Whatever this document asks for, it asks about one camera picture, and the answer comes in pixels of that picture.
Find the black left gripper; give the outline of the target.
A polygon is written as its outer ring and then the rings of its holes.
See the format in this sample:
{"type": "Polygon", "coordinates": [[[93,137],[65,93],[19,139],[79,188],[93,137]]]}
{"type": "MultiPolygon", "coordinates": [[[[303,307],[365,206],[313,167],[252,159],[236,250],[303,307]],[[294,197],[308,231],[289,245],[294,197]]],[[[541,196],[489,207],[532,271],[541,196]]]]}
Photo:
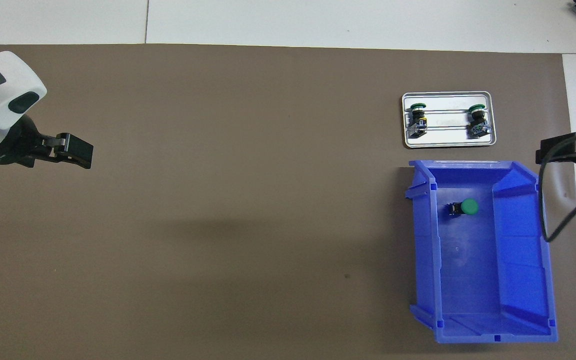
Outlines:
{"type": "Polygon", "coordinates": [[[28,115],[21,116],[0,142],[0,166],[19,164],[32,168],[37,160],[45,160],[90,170],[93,154],[91,143],[71,133],[62,132],[55,137],[41,134],[28,115]]]}

